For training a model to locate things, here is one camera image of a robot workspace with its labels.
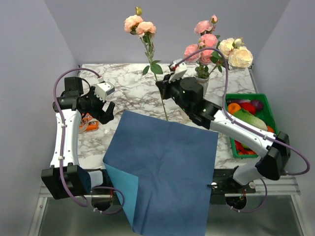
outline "white flower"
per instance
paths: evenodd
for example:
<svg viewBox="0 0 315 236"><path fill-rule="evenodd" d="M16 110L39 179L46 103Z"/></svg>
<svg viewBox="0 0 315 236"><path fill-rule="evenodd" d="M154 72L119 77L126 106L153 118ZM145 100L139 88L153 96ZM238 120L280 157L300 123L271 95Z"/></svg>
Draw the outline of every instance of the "white flower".
<svg viewBox="0 0 315 236"><path fill-rule="evenodd" d="M234 47L235 48L239 48L242 46L242 39L241 38L237 38L234 40Z"/></svg>
<svg viewBox="0 0 315 236"><path fill-rule="evenodd" d="M234 42L234 38L228 38L228 39L222 40L222 42L218 46L218 49L223 53L226 59L228 59L230 52L233 50L233 46L232 46L233 42Z"/></svg>
<svg viewBox="0 0 315 236"><path fill-rule="evenodd" d="M238 68L246 68L252 64L252 53L245 46L241 46L239 49L234 49L229 57L228 63L231 66Z"/></svg>

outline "marble table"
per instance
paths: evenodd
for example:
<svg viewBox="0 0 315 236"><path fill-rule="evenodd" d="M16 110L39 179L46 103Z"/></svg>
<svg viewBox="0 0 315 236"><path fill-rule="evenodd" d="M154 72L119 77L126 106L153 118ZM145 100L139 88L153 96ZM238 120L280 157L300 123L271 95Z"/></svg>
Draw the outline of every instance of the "marble table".
<svg viewBox="0 0 315 236"><path fill-rule="evenodd" d="M83 64L99 73L104 80L111 82L116 91L108 97L109 101L116 103L114 110L115 119L99 129L84 132L79 135L78 155L79 162L84 169L104 168L102 162L104 154L113 138L123 110L130 110L159 119L166 119L155 78L151 72L142 76L146 64ZM169 73L168 65L161 65L164 74ZM195 73L194 65L188 66L187 76ZM85 78L91 85L98 83L96 76L88 71L81 71L80 77ZM218 105L222 105L222 94L225 76L215 70L211 74L205 98ZM249 71L229 71L228 93L255 93ZM190 120L183 119L180 108L172 99L164 100L165 110L169 121L181 122L186 125L199 127ZM248 159L234 159L229 138L219 134L215 168L234 168L236 165L248 163Z"/></svg>

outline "blue towel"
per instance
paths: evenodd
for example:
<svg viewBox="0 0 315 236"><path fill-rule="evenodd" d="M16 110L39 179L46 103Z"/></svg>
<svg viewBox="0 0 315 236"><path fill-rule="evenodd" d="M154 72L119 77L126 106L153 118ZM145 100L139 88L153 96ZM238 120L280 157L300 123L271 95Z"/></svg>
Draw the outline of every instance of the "blue towel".
<svg viewBox="0 0 315 236"><path fill-rule="evenodd" d="M217 142L217 132L124 111L103 161L135 233L205 235Z"/></svg>

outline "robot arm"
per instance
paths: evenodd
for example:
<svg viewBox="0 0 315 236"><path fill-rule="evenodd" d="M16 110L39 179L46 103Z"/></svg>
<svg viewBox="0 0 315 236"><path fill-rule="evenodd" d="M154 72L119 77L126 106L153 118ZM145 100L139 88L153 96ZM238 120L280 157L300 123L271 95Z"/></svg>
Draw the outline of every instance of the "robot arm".
<svg viewBox="0 0 315 236"><path fill-rule="evenodd" d="M156 82L162 98L172 98L195 124L206 129L216 130L246 144L260 157L257 163L236 167L230 176L225 177L228 184L233 188L240 189L249 182L262 177L278 180L284 172L284 167L290 157L290 150L271 140L289 144L288 135L280 132L275 136L273 133L257 129L232 115L230 115L232 119L228 119L222 107L203 98L203 87L194 77L181 77L187 71L184 63L176 68L172 68L173 65L170 68L174 72L165 75L163 81ZM235 122L260 132L264 137L248 131Z"/></svg>
<svg viewBox="0 0 315 236"><path fill-rule="evenodd" d="M108 95L114 92L114 86L109 82L101 82L83 95L82 79L68 77L64 79L65 91L58 97L58 103L65 119L65 140L63 148L63 173L71 193L74 196L86 195L95 186L110 186L110 180L105 170L84 170L79 166L78 160L78 131L82 115L89 113L102 124L114 119L115 104L110 102L106 112L103 106ZM60 148L62 138L61 115L53 104L57 119L56 146L50 168L42 170L41 178L55 199L67 198L69 195L64 190L60 179Z"/></svg>

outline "gray floor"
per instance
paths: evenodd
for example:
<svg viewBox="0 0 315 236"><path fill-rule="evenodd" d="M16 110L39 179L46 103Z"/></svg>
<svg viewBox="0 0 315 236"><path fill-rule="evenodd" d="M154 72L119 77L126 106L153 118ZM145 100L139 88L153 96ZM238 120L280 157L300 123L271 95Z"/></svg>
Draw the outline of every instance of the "gray floor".
<svg viewBox="0 0 315 236"><path fill-rule="evenodd" d="M253 208L261 197L250 197ZM290 196L270 196L260 211L236 213L227 206L210 206L206 236L302 236ZM135 236L123 212L104 216L70 199L49 199L40 236Z"/></svg>

